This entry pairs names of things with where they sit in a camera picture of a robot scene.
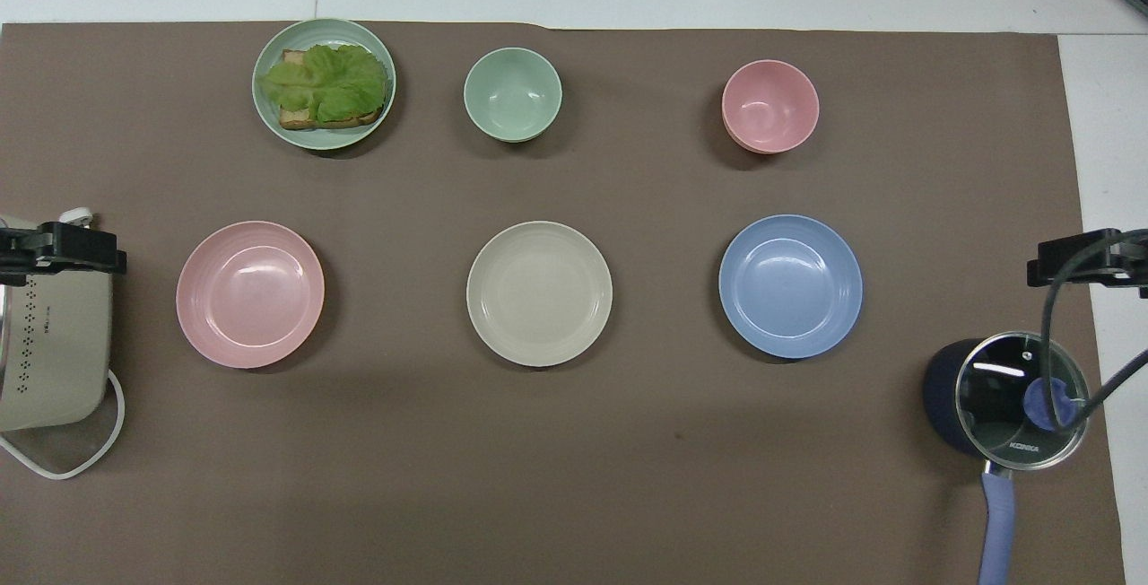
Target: saucepan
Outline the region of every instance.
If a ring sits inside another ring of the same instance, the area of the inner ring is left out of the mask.
[[[1069,420],[1088,388],[1076,361],[1050,343],[1056,410]],[[954,448],[985,460],[980,483],[988,508],[978,585],[1003,585],[1013,549],[1014,470],[1038,470],[1064,461],[1080,445],[1086,426],[1056,432],[1045,400],[1040,335],[1004,332],[960,340],[937,352],[924,381],[925,412]]]

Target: lettuce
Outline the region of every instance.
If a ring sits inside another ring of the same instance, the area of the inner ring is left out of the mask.
[[[344,120],[382,107],[387,73],[358,45],[312,46],[303,64],[280,62],[258,79],[267,98],[288,111],[307,108],[312,120]]]

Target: sandwich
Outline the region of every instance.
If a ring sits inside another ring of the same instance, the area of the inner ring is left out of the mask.
[[[279,126],[287,130],[369,126],[379,119],[387,94],[382,64],[358,45],[284,49],[282,62],[258,83],[279,104]]]

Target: toast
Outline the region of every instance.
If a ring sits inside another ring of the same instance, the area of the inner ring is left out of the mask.
[[[303,64],[304,52],[295,49],[284,49],[284,62],[293,62],[295,64]],[[343,127],[358,127],[369,126],[379,119],[379,115],[382,114],[382,108],[364,114],[360,116],[349,116],[342,120],[327,120],[325,123],[319,123],[311,119],[310,110],[303,108],[296,111],[287,111],[284,108],[279,108],[279,126],[285,130],[313,130],[316,127],[323,130],[340,130]]]

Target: saucepan handle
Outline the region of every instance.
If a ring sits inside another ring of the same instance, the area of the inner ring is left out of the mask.
[[[1013,494],[1013,474],[988,463],[980,475],[988,505],[985,529],[985,548],[980,553],[980,577],[977,585],[1006,585],[1008,563],[1013,556],[1013,524],[1016,520],[1016,498]]]

